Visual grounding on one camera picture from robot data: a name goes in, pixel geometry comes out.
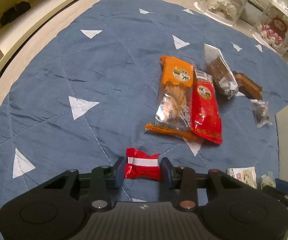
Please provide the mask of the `brown gold snack bar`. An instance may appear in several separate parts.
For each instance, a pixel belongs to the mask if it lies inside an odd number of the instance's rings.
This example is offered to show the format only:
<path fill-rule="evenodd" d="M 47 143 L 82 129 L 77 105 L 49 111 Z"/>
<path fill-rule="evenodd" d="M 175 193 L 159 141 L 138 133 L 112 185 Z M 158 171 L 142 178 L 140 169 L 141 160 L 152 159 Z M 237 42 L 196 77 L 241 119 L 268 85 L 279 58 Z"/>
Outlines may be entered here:
<path fill-rule="evenodd" d="M 243 73 L 233 71 L 233 75 L 238 83 L 238 89 L 249 99 L 262 100 L 262 87 L 252 81 Z"/>

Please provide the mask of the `black item on shelf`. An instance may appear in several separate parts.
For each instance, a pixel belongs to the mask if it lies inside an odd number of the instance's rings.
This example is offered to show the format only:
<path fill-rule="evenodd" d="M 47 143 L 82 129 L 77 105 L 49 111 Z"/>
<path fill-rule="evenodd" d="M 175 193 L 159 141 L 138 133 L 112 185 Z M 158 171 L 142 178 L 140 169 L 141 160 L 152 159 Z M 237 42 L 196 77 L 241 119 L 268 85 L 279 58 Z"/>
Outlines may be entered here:
<path fill-rule="evenodd" d="M 31 5 L 28 2 L 22 1 L 15 4 L 13 7 L 9 8 L 3 13 L 2 17 L 0 18 L 0 24 L 4 26 L 11 23 L 30 9 Z"/>

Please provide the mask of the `white soup packet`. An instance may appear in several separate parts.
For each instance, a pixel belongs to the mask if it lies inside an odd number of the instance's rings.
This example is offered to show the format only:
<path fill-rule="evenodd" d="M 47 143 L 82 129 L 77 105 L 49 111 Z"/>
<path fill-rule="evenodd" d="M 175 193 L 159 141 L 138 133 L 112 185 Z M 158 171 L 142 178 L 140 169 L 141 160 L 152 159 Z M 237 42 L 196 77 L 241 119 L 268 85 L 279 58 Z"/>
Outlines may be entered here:
<path fill-rule="evenodd" d="M 226 174 L 255 189 L 257 188 L 255 167 L 228 168 Z"/>

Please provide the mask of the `red snack pack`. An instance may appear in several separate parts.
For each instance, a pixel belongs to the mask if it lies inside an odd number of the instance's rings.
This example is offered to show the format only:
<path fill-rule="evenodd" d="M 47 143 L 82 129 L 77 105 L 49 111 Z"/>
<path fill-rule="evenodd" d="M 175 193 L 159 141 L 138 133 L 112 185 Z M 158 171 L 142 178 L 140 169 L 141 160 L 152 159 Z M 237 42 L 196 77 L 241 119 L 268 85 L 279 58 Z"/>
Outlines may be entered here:
<path fill-rule="evenodd" d="M 218 112 L 216 91 L 212 76 L 201 70 L 194 70 L 191 131 L 204 139 L 221 144 L 222 122 Z"/>

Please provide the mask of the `clear case red plush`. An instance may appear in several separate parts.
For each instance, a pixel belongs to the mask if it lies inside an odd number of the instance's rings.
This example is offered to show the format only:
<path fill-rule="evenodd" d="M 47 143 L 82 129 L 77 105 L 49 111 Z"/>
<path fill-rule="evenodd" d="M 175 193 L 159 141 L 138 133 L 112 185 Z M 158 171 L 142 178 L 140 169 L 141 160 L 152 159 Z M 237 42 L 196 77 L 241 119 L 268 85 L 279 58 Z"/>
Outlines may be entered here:
<path fill-rule="evenodd" d="M 288 5 L 270 0 L 251 34 L 260 44 L 284 55 L 288 50 Z"/>

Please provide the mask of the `small green candy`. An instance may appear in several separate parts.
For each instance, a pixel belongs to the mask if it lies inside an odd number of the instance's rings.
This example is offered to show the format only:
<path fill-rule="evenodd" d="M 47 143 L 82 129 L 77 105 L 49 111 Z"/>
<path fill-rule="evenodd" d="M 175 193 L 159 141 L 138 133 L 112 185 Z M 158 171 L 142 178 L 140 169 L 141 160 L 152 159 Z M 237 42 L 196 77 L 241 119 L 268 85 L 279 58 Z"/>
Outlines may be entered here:
<path fill-rule="evenodd" d="M 273 188 L 276 187 L 275 178 L 271 171 L 261 176 L 260 187 L 263 189 L 265 186 L 271 186 Z"/>

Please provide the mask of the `clear pastry cake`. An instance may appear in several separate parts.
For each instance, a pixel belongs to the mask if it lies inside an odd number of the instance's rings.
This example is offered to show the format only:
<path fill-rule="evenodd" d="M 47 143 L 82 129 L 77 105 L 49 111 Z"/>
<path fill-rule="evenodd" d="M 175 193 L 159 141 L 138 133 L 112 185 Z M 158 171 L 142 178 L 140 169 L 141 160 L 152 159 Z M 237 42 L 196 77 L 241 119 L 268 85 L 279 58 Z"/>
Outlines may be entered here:
<path fill-rule="evenodd" d="M 212 45 L 204 44 L 204 59 L 207 73 L 212 76 L 215 89 L 230 100 L 238 92 L 238 83 L 222 51 Z"/>

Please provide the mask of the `small clear candy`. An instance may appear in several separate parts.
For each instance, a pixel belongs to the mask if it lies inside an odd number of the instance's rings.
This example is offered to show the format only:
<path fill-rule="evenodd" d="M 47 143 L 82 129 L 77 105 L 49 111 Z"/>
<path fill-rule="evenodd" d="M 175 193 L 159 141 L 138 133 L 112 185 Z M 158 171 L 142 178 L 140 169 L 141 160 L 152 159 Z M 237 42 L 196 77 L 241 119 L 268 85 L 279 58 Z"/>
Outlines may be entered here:
<path fill-rule="evenodd" d="M 263 100 L 251 99 L 250 104 L 256 127 L 261 128 L 267 124 L 271 125 L 268 110 L 269 102 Z"/>

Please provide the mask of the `blue quilted triangle mat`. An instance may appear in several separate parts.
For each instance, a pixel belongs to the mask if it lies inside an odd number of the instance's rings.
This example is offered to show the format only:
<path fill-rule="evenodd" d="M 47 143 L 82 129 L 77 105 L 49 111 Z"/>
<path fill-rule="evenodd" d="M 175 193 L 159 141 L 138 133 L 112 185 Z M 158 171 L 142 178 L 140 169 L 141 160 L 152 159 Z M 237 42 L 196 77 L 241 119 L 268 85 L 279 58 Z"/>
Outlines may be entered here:
<path fill-rule="evenodd" d="M 243 96 L 217 96 L 219 146 L 205 141 L 194 154 L 183 139 L 145 132 L 160 57 L 202 67 L 206 44 L 262 87 L 271 120 L 288 105 L 288 65 L 254 39 L 161 0 L 101 0 L 31 60 L 0 106 L 0 207 L 70 168 L 111 165 L 129 147 L 201 173 L 253 166 L 278 175 L 276 124 L 257 128 Z"/>

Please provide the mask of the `orange snack pack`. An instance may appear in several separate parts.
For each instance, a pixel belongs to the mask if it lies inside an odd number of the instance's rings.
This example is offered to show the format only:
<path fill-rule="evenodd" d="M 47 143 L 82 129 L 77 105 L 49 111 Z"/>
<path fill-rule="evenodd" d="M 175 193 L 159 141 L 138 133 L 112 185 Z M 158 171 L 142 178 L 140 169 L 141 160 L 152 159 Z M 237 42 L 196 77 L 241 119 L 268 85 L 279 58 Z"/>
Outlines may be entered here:
<path fill-rule="evenodd" d="M 154 123 L 145 130 L 195 140 L 191 131 L 194 65 L 172 56 L 160 57 L 162 75 Z"/>

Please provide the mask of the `small red white candy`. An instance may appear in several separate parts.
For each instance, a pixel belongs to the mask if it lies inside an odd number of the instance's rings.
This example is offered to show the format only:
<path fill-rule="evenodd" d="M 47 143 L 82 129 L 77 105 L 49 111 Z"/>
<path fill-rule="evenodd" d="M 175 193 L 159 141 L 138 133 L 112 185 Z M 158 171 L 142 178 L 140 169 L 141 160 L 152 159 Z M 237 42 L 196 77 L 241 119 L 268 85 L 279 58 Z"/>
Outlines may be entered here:
<path fill-rule="evenodd" d="M 138 149 L 127 148 L 126 158 L 127 163 L 124 171 L 125 178 L 161 180 L 159 154 L 148 155 Z"/>

